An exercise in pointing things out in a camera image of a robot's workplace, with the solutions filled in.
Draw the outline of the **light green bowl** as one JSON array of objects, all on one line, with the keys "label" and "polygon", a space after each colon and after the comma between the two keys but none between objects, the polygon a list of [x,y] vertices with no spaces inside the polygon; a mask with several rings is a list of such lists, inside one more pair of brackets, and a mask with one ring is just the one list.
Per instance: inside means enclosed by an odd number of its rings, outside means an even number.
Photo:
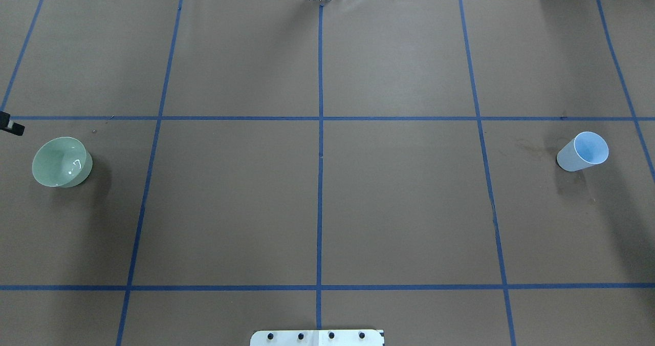
[{"label": "light green bowl", "polygon": [[31,173],[40,185],[65,189],[83,183],[92,167],[91,153],[81,141],[61,137],[45,143],[36,152]]}]

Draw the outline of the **light blue plastic cup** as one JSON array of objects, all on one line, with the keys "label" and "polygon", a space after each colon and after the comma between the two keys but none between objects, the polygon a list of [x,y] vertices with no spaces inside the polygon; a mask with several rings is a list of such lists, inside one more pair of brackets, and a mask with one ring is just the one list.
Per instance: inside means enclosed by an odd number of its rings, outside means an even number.
[{"label": "light blue plastic cup", "polygon": [[581,132],[567,143],[555,158],[564,171],[576,172],[605,162],[609,147],[603,137],[594,132]]}]

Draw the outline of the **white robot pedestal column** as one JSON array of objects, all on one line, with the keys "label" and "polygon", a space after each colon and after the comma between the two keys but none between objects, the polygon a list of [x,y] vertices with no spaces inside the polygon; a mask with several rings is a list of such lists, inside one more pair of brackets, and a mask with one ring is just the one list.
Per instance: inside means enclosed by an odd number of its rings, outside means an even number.
[{"label": "white robot pedestal column", "polygon": [[383,330],[262,330],[250,338],[250,345],[385,345]]}]

